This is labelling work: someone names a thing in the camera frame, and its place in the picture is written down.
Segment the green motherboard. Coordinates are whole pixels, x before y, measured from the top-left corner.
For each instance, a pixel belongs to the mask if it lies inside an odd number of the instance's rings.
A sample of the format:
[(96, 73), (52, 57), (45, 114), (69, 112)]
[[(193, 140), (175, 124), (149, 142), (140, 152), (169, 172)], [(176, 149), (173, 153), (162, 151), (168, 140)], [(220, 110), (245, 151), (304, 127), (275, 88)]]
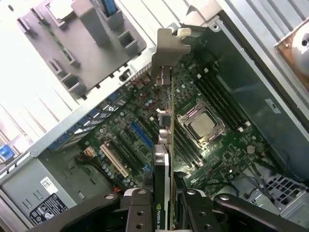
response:
[[(217, 57), (209, 49), (205, 35), (194, 42), (190, 54), (183, 56), (175, 70), (174, 89), (174, 170), (183, 172), (185, 183), (214, 194), (219, 187), (234, 187), (233, 180), (257, 164), (268, 168), (273, 174), (283, 175), (286, 169), (270, 159), (270, 145), (251, 124), (217, 79)], [(79, 160), (85, 160), (101, 172), (113, 185), (116, 192), (139, 187), (142, 175), (151, 170), (152, 151), (131, 127), (136, 122), (154, 145), (158, 143), (159, 121), (157, 110), (164, 100), (159, 98), (159, 89), (148, 76), (134, 81), (121, 91), (127, 97), (120, 110), (82, 139), (84, 149)], [(177, 120), (200, 98), (208, 103), (225, 124), (225, 132), (200, 149), (188, 136)], [(124, 178), (101, 151), (105, 144), (129, 172)], [(255, 153), (247, 153), (247, 146), (254, 145)], [(264, 180), (252, 177), (253, 186), (267, 188)]]

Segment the white expansion slot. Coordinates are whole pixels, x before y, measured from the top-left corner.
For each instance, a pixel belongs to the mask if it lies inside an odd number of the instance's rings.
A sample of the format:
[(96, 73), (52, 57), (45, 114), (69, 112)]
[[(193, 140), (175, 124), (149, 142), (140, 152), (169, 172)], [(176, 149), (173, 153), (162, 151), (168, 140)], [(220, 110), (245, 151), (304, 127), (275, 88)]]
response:
[(120, 160), (115, 156), (115, 154), (111, 152), (105, 144), (102, 144), (100, 146), (100, 149), (105, 154), (105, 156), (111, 161), (111, 163), (116, 167), (119, 173), (124, 178), (127, 178), (129, 176), (129, 172), (124, 167), (124, 165), (120, 162)]

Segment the blue expansion slot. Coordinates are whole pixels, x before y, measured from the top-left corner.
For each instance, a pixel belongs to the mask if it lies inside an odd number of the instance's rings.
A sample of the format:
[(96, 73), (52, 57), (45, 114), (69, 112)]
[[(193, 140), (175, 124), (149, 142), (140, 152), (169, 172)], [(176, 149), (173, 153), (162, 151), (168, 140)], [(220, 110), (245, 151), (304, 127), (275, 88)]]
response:
[(151, 139), (148, 137), (148, 135), (142, 130), (142, 128), (136, 122), (131, 122), (131, 127), (138, 134), (138, 136), (143, 140), (146, 146), (152, 149), (154, 144), (151, 141)]

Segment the silver metal disk bay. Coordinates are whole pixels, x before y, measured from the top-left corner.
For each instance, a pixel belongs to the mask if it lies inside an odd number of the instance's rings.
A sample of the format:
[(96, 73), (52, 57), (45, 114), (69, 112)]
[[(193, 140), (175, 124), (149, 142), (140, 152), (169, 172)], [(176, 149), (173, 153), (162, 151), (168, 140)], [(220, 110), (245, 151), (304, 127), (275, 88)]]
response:
[(234, 185), (240, 190), (241, 198), (295, 223), (302, 224), (309, 221), (309, 189), (305, 185), (283, 175), (273, 174), (258, 164), (256, 170), (250, 167), (244, 173), (258, 181), (264, 180), (263, 184), (274, 201), (272, 202), (245, 178), (237, 177)]

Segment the CPU socket with silver CPU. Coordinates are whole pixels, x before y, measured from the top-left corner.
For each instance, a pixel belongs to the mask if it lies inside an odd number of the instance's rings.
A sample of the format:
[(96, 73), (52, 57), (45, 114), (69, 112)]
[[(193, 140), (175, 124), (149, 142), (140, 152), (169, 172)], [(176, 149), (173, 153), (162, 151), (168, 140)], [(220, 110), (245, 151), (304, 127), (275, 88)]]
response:
[(177, 120), (200, 149), (225, 132), (225, 124), (211, 106), (200, 98), (184, 114), (178, 114)]

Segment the grey power supply unit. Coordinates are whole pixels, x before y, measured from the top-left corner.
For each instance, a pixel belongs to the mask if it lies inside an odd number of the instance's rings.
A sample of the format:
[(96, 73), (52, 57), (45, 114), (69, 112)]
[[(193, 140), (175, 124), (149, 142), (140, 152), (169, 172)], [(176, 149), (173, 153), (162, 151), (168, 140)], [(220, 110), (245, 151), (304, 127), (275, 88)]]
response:
[(81, 202), (70, 186), (73, 171), (64, 161), (29, 157), (8, 175), (3, 191), (33, 226)]

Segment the open black PC case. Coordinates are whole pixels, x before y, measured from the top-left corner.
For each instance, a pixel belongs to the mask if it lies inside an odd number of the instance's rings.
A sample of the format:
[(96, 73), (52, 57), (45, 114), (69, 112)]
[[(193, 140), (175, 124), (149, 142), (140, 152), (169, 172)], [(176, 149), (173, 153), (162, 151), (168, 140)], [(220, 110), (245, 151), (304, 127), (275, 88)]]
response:
[[(309, 91), (275, 48), (309, 18), (309, 0), (114, 1), (147, 46), (127, 65), (75, 98), (17, 25), (16, 18), (37, 0), (0, 0), (0, 146), (7, 144), (14, 151), (5, 163), (0, 159), (0, 232), (27, 232), (35, 227), (2, 189), (13, 169), (29, 157), (66, 162), (73, 171), (70, 186), (78, 193), (79, 204), (100, 194), (123, 197), (131, 189), (116, 192), (101, 172), (79, 160), (84, 151), (80, 143), (120, 110), (127, 101), (121, 91), (134, 81), (148, 76), (159, 89), (151, 77), (159, 29), (171, 29), (176, 35), (178, 29), (190, 28), (191, 36), (185, 40), (190, 53), (196, 39), (207, 37), (217, 57), (217, 79), (223, 89), (270, 145), (270, 159), (286, 169), (283, 176), (309, 189)], [(126, 69), (132, 75), (121, 82), (119, 76)], [(253, 185), (244, 171), (233, 183), (243, 177)], [(241, 198), (235, 185), (219, 187), (214, 194), (186, 186), (211, 200), (222, 193)], [(172, 221), (164, 232), (192, 232), (180, 229), (177, 222), (174, 177), (173, 193)]]

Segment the blue case latch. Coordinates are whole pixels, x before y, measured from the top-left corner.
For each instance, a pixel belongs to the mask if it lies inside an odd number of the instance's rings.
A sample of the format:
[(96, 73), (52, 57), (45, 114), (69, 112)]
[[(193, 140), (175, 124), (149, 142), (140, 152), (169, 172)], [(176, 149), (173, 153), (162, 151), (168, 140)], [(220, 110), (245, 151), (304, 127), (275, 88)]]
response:
[(3, 163), (8, 161), (13, 156), (14, 156), (14, 151), (9, 145), (5, 144), (5, 145), (0, 146), (0, 159), (2, 160)]

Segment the grey plastic parts rack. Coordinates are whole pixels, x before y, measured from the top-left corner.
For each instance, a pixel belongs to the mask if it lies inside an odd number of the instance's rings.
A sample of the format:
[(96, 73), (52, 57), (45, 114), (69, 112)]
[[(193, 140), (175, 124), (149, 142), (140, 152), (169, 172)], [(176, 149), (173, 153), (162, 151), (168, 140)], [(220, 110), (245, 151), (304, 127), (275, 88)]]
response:
[[(60, 20), (49, 11), (50, 1), (37, 0), (16, 18), (16, 22), (46, 65), (75, 98), (127, 65), (147, 46), (117, 3), (117, 12), (107, 17), (96, 0), (73, 0), (73, 12)], [(39, 24), (40, 19), (50, 24), (73, 61), (68, 61)]]

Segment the green RAM stick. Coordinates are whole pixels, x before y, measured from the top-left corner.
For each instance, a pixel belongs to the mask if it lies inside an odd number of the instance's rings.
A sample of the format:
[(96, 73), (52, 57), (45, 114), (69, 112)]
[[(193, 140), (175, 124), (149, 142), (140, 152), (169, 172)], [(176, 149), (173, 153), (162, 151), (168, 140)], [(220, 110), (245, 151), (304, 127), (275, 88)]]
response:
[(50, 36), (55, 41), (57, 46), (60, 48), (62, 53), (65, 55), (65, 57), (68, 59), (68, 61), (69, 62), (73, 61), (73, 57), (69, 54), (66, 47), (61, 43), (61, 41), (58, 39), (58, 37), (56, 37), (56, 35), (50, 29), (50, 24), (45, 19), (40, 19), (39, 24), (50, 34)]

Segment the hard disk in blue caddy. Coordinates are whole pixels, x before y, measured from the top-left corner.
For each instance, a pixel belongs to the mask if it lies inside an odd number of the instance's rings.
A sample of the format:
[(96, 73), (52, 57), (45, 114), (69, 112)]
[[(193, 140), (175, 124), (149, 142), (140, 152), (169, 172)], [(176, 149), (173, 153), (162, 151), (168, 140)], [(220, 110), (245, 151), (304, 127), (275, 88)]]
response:
[(103, 13), (109, 17), (118, 10), (114, 0), (96, 0)]

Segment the silver spare CPU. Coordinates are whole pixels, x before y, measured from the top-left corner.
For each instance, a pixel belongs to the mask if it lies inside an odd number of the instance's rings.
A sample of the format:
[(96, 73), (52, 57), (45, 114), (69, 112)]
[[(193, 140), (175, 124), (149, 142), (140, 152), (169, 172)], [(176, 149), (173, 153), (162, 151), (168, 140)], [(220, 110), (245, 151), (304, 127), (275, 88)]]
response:
[(71, 7), (72, 2), (73, 0), (51, 0), (49, 11), (56, 19), (64, 20), (73, 12)]

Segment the black chassis intrusion switch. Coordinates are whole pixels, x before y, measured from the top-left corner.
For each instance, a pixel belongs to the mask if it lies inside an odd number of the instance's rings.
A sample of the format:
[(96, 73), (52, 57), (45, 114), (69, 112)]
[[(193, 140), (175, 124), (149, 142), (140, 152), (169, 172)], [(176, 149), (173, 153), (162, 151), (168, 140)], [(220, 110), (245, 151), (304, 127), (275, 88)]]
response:
[(132, 75), (132, 71), (130, 69), (126, 69), (120, 76), (119, 80), (121, 82), (125, 82)]

